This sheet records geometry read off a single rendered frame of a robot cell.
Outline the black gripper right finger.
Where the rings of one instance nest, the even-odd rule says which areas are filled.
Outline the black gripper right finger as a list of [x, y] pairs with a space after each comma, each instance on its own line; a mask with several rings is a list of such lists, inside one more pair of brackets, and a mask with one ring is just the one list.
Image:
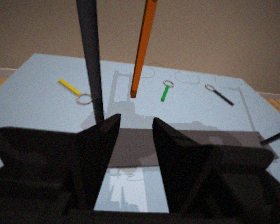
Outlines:
[[186, 213], [212, 167], [259, 166], [266, 170], [275, 158], [262, 147], [200, 145], [158, 117], [153, 119], [152, 130], [169, 213]]

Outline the yellow handle with grey loop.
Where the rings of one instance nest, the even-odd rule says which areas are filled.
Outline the yellow handle with grey loop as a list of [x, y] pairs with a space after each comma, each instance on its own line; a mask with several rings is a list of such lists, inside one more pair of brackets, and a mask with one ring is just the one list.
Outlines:
[[89, 94], [89, 93], [81, 93], [79, 90], [77, 90], [76, 88], [74, 88], [73, 86], [71, 86], [69, 83], [64, 82], [62, 79], [60, 79], [60, 80], [58, 80], [58, 81], [61, 83], [61, 85], [64, 85], [65, 87], [67, 87], [67, 88], [70, 89], [72, 92], [74, 92], [75, 94], [78, 95], [77, 101], [78, 101], [79, 103], [81, 103], [81, 104], [88, 104], [88, 103], [90, 103], [90, 102], [92, 101], [92, 100], [90, 100], [90, 101], [88, 101], [88, 102], [81, 102], [81, 101], [79, 101], [79, 97], [80, 97], [80, 96], [85, 95], [85, 94], [91, 96], [91, 94]]

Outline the orange handle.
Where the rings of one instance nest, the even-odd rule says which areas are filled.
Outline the orange handle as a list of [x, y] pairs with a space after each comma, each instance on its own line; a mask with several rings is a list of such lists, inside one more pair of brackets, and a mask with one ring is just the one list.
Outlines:
[[131, 90], [130, 90], [130, 98], [136, 98], [142, 67], [144, 63], [144, 58], [146, 55], [146, 50], [150, 37], [150, 32], [152, 29], [152, 24], [156, 12], [156, 4], [157, 4], [157, 0], [146, 0], [145, 3]]

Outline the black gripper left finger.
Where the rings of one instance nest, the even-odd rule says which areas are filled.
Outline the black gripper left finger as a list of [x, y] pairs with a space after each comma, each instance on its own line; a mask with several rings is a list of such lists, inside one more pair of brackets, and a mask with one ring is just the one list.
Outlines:
[[0, 127], [3, 165], [44, 164], [72, 170], [80, 210], [93, 210], [102, 187], [121, 122], [115, 114], [79, 133]]

